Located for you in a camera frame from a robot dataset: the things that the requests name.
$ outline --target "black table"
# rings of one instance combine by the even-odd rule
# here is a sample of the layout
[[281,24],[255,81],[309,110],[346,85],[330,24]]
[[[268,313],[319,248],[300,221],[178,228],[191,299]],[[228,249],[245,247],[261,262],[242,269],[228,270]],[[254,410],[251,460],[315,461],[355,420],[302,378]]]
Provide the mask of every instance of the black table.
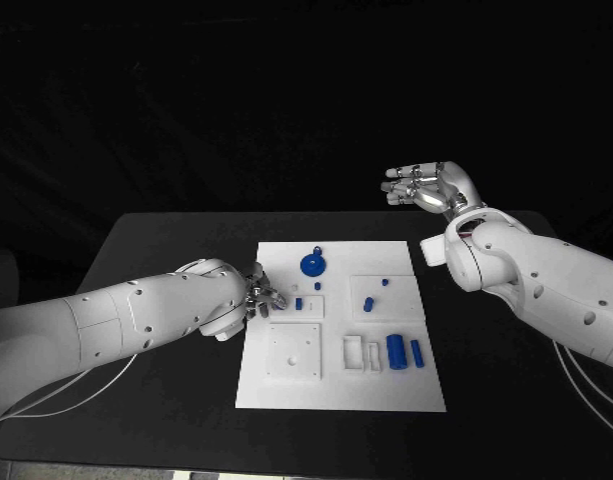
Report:
[[[532,212],[511,212],[554,235]],[[418,241],[446,222],[424,212],[167,213],[118,220],[78,292],[173,271],[198,258],[248,265],[258,241],[407,240],[447,414],[237,410],[242,333],[199,334],[146,352],[71,412],[9,420],[0,458],[332,477],[613,477],[613,434],[567,383],[551,342],[500,299],[464,293]],[[39,407],[74,404],[105,365]]]

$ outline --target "cable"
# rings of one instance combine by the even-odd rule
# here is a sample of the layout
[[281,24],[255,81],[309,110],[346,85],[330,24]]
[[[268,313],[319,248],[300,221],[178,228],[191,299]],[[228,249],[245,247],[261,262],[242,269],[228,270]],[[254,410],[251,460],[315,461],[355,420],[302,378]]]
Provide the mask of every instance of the cable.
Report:
[[126,366],[121,368],[121,371],[118,372],[118,374],[116,375],[116,377],[111,379],[111,381],[104,385],[104,387],[100,388],[100,390],[92,394],[90,395],[80,403],[77,403],[75,405],[72,405],[72,407],[68,407],[67,409],[64,410],[59,410],[58,412],[51,412],[51,413],[41,413],[39,415],[18,415],[18,413],[9,415],[5,420],[7,420],[9,418],[42,418],[42,417],[51,417],[54,415],[58,415],[61,413],[65,413],[68,412],[69,410],[72,410],[74,408],[80,407],[84,403],[87,403],[110,386],[111,384],[118,380],[118,377],[123,375],[123,372],[126,372],[126,370],[129,369],[130,367],[130,364],[133,363],[133,360],[136,359],[137,357],[137,354],[133,355],[130,357],[130,360],[129,360],[129,363],[126,364]]
[[22,407],[18,411],[7,413],[0,417],[0,422],[7,420],[10,417],[19,415],[25,410],[29,410],[32,407],[36,407],[43,401],[46,401],[56,393],[61,393],[92,370],[85,370],[64,386],[56,388],[48,395],[45,395],[39,400],[32,402],[29,405]]
[[609,395],[601,391],[601,389],[597,387],[597,385],[594,384],[594,382],[590,380],[590,377],[587,376],[587,374],[584,373],[583,371],[583,368],[580,367],[580,364],[577,363],[577,360],[575,360],[575,357],[573,356],[573,353],[570,351],[568,348],[565,348],[565,353],[568,354],[568,357],[570,357],[570,360],[573,361],[573,363],[575,364],[575,368],[580,372],[580,375],[583,375],[584,379],[587,380],[587,383],[590,384],[591,388],[596,390],[596,392],[601,395],[601,397],[604,397],[604,399],[609,401],[609,403],[613,405],[613,398],[609,397]]
[[560,352],[560,350],[558,350],[558,344],[555,343],[554,340],[552,340],[552,342],[554,342],[555,354],[558,355],[558,360],[560,360],[560,362],[561,362],[562,371],[565,372],[565,375],[568,376],[570,384],[573,385],[573,388],[575,389],[577,394],[580,395],[581,399],[584,400],[584,403],[586,403],[587,406],[590,407],[590,410],[596,413],[597,417],[601,419],[601,421],[606,423],[606,425],[609,426],[609,428],[613,430],[613,424],[611,424],[611,422],[606,419],[606,417],[601,415],[601,413],[599,412],[599,410],[597,410],[597,408],[594,407],[594,405],[593,405],[593,404],[590,403],[590,401],[587,400],[587,397],[584,396],[584,393],[581,392],[580,387],[577,386],[575,381],[573,380],[573,376],[570,375],[568,368],[565,367],[565,362],[562,361],[561,352]]

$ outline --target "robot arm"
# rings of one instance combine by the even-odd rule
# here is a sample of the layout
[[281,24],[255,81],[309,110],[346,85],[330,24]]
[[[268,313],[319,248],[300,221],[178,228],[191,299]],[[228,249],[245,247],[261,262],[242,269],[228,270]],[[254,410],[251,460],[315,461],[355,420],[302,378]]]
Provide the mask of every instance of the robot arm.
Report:
[[401,167],[387,176],[401,177],[381,185],[388,203],[415,203],[450,222],[421,242],[428,265],[446,263],[464,291],[496,295],[541,333],[613,366],[613,261],[534,235],[488,208],[454,163]]
[[244,278],[221,260],[101,290],[0,309],[0,415],[49,383],[150,350],[193,330],[231,338],[244,317],[284,307],[260,264]]

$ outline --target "black curtain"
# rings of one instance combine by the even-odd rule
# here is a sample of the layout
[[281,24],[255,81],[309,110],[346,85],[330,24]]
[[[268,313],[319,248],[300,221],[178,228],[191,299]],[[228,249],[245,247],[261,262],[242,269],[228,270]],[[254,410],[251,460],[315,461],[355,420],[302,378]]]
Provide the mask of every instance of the black curtain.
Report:
[[87,269],[127,212],[413,209],[382,172],[451,160],[613,258],[613,7],[294,5],[0,22],[0,246]]

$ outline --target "robotic hand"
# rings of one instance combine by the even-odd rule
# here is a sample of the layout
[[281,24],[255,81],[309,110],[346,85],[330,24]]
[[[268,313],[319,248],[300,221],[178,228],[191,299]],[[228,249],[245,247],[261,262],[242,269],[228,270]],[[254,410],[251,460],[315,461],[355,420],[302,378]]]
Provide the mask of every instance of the robotic hand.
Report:
[[286,307],[255,263],[244,277],[221,260],[101,290],[0,309],[0,416],[49,383],[185,337],[229,339],[244,317]]
[[613,366],[613,261],[534,235],[488,208],[462,168],[426,163],[385,172],[391,205],[446,216],[444,234],[421,241],[428,266],[447,263],[460,288],[483,290],[516,317],[571,350]]

